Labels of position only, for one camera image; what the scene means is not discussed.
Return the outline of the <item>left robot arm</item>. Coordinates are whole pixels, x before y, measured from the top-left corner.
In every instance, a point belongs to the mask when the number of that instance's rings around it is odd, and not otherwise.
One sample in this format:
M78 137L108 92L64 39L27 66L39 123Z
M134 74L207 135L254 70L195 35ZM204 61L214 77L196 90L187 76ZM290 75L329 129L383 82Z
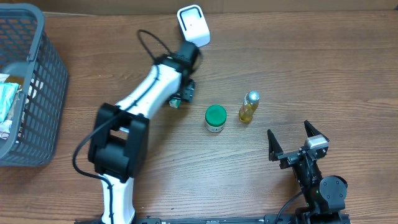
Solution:
M190 76L198 57L199 48L183 41L175 53L157 57L148 76L125 99L99 108L88 151L103 185L104 212L98 223L133 223L132 185L146 158L150 120L166 102L176 108L193 100Z

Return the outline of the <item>yellow bottle silver cap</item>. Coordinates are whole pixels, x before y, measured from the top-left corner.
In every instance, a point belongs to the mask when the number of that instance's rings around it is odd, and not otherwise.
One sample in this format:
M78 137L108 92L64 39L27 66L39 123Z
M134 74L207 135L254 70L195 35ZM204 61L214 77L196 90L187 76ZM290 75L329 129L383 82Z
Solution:
M254 112L259 106L260 94L258 91L250 91L246 93L242 107L239 110L239 120L244 123L250 123Z

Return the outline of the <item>snack packet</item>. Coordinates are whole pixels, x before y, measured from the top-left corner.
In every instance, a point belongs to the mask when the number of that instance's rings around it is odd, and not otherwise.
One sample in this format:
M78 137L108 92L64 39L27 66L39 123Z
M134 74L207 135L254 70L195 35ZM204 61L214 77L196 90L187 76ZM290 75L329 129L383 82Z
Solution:
M11 132L12 120L5 120L0 123L0 138L7 140Z

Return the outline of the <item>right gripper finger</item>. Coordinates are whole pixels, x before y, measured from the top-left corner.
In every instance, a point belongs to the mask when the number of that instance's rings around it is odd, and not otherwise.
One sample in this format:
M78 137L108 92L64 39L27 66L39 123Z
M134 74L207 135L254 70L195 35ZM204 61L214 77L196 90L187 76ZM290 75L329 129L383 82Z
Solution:
M269 142L269 160L278 161L279 156L283 155L284 152L270 129L267 130L267 137Z
M304 121L304 126L308 138L322 135L322 133L316 128L314 128L313 125L308 120Z

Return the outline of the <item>teal tissue pack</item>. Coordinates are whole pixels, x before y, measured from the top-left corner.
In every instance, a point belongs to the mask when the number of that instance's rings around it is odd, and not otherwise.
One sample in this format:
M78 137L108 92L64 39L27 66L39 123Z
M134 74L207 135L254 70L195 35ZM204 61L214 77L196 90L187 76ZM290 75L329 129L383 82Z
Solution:
M1 83L1 122L14 116L18 83Z

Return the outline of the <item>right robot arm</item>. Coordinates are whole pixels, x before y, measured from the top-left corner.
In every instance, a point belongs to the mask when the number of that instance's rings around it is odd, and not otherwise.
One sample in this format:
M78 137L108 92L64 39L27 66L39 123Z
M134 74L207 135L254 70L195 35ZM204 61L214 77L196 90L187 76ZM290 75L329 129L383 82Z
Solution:
M307 138L297 151L284 153L274 133L269 129L269 160L279 161L280 168L292 168L300 186L274 217L265 221L274 223L350 223L343 215L348 184L338 175L323 177L317 160L326 156L330 140L309 121L304 121Z

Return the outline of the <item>small kleenex tissue pack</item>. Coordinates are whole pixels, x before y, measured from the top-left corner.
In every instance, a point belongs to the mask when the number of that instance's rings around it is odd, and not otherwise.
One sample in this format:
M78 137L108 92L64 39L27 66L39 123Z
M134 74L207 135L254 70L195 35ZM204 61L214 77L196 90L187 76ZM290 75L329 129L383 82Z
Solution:
M169 100L169 105L172 108L178 109L180 104L181 104L181 100L180 99L172 98L172 99Z

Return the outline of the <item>green lid jar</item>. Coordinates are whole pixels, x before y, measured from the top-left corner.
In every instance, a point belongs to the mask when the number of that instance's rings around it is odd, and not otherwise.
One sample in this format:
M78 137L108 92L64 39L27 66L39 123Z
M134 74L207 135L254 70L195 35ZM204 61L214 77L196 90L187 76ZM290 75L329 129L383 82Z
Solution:
M227 112L221 105L211 105L205 113L205 127L212 133L223 130L227 119Z

